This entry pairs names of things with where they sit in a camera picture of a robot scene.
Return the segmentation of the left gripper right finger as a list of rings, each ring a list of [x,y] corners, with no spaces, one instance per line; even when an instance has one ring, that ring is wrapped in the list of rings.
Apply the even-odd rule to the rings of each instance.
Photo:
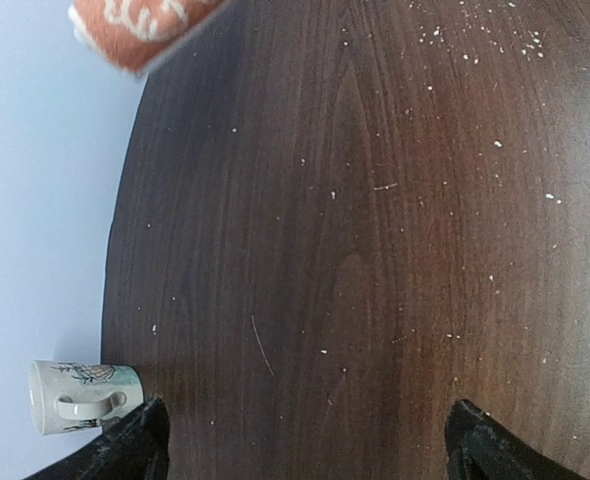
[[[468,399],[453,404],[444,436],[450,480],[584,479],[531,448]]]

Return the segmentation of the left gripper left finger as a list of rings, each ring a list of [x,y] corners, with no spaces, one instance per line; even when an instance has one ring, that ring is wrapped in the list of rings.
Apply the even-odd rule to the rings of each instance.
[[[165,479],[170,420],[162,399],[143,402],[102,435],[64,459],[32,474],[48,479]]]

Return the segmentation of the orange patterned towel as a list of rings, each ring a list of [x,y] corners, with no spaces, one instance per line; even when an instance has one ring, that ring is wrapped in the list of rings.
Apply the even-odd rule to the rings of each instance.
[[[225,8],[211,0],[78,0],[68,9],[77,40],[135,76],[158,68]]]

